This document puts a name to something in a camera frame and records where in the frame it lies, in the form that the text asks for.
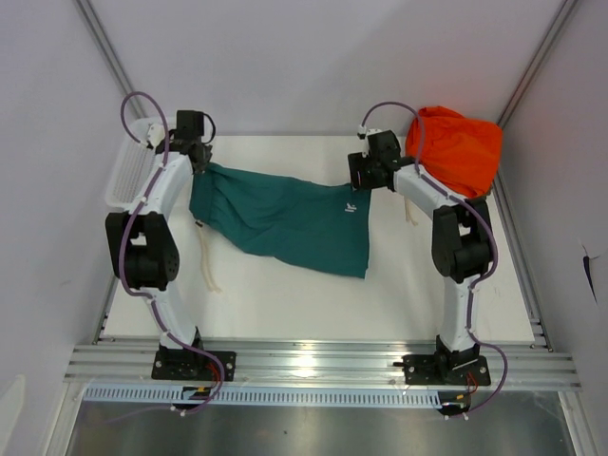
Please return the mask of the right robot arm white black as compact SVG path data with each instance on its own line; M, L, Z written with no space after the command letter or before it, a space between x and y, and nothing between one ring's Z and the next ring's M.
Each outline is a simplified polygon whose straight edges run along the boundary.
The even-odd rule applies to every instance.
M451 191L416 159L404 156L390 130L361 125L357 136L366 146L348 156L353 188L387 187L431 220L431 258L445 285L433 369L441 381L455 383L479 359L475 289L496 266L497 245L485 198L466 199Z

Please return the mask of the teal green shorts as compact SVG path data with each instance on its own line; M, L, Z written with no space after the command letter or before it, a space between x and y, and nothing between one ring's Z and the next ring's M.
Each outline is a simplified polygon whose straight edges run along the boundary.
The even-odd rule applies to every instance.
M335 276L365 278L371 191L211 163L193 178L193 218L240 251Z

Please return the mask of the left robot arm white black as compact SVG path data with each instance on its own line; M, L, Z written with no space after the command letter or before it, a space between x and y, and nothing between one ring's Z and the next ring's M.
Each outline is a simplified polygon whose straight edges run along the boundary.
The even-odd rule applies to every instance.
M128 295L146 303L161 331L161 348L177 351L173 369L194 380L204 373L206 357L195 346L199 331L176 283L180 253L168 218L182 188L211 159L211 141L203 138L211 119L179 110L173 127L165 116L160 120L148 126L142 141L152 157L145 180L132 201L106 216L104 226L115 276Z

